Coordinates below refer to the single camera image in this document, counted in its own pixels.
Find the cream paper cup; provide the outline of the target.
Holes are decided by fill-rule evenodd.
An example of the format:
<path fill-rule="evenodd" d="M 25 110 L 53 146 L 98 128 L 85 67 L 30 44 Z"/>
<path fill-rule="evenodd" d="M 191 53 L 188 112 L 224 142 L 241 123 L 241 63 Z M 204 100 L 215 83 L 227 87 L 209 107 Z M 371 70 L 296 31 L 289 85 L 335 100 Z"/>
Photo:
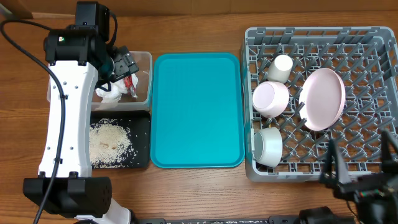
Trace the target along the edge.
<path fill-rule="evenodd" d="M 278 55 L 268 69 L 267 79 L 272 82 L 286 83 L 293 66 L 288 55 Z"/>

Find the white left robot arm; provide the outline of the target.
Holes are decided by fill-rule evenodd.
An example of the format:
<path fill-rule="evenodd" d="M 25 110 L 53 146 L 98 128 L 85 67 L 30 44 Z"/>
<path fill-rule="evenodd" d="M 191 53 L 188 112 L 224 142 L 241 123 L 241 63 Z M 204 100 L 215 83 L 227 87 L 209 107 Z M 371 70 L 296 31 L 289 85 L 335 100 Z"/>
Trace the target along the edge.
<path fill-rule="evenodd" d="M 47 140 L 36 178 L 26 178 L 24 195 L 39 212 L 77 218 L 80 223 L 134 223 L 130 209 L 112 196 L 107 177 L 93 177 L 89 152 L 90 116 L 96 89 L 137 72 L 126 47 L 115 47 L 115 15 L 98 2 L 80 1 L 74 24 L 52 29 L 44 40 L 50 75 Z"/>

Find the white bowl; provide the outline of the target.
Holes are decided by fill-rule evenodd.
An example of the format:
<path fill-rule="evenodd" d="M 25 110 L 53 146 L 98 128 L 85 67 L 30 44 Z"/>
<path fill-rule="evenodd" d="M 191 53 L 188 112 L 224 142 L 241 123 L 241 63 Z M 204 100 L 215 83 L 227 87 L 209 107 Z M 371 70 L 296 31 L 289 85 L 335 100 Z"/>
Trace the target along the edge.
<path fill-rule="evenodd" d="M 276 167 L 281 160 L 282 151 L 282 136 L 277 128 L 261 129 L 254 135 L 254 158 L 257 163 Z"/>

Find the white napkin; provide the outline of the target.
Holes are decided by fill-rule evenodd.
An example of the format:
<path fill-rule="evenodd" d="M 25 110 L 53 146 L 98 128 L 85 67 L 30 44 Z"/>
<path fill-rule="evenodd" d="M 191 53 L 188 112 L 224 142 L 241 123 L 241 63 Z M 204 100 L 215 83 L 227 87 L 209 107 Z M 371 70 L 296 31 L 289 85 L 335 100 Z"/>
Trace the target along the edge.
<path fill-rule="evenodd" d="M 102 103 L 117 103 L 123 96 L 130 96 L 133 98 L 126 89 L 124 79 L 119 80 L 115 83 L 111 83 L 111 91 L 105 91 L 106 84 L 101 88 L 96 89 L 96 94 L 102 98 Z"/>

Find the white rice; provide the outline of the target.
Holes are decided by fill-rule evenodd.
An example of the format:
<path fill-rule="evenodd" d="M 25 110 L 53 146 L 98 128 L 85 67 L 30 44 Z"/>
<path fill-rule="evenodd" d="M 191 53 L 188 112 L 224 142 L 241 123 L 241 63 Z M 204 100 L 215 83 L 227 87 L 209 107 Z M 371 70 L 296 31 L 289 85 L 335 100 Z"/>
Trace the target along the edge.
<path fill-rule="evenodd" d="M 101 118 L 91 124 L 89 150 L 94 169 L 125 168 L 137 156 L 131 129 L 115 118 Z"/>

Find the red candy wrapper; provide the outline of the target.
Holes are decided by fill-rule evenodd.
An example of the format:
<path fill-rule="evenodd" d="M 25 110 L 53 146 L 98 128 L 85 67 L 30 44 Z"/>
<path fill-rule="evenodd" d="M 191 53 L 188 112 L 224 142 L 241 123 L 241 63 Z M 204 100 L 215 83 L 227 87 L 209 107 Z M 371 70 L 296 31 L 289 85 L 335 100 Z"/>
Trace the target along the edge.
<path fill-rule="evenodd" d="M 133 97 L 137 98 L 137 90 L 136 90 L 136 85 L 138 83 L 138 78 L 136 75 L 133 73 L 132 75 L 124 78 L 124 83 L 127 89 L 127 92 Z"/>

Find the pink bowl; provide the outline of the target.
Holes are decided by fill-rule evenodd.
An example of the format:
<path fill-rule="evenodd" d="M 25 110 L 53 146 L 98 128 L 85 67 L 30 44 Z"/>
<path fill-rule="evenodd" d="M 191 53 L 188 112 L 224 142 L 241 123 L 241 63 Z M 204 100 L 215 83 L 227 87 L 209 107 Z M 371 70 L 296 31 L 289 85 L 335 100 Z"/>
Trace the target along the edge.
<path fill-rule="evenodd" d="M 262 116 L 275 118 L 282 114 L 289 103 L 289 90 L 279 82 L 263 82 L 252 94 L 252 106 Z"/>

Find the pink plate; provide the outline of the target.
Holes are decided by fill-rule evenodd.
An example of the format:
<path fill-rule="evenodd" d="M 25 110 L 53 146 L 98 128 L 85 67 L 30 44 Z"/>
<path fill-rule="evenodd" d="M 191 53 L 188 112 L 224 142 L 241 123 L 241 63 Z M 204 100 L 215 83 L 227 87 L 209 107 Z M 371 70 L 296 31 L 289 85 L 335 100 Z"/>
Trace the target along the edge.
<path fill-rule="evenodd" d="M 329 68 L 315 70 L 304 82 L 299 95 L 303 103 L 299 115 L 313 131 L 327 129 L 343 112 L 345 85 L 340 76 Z"/>

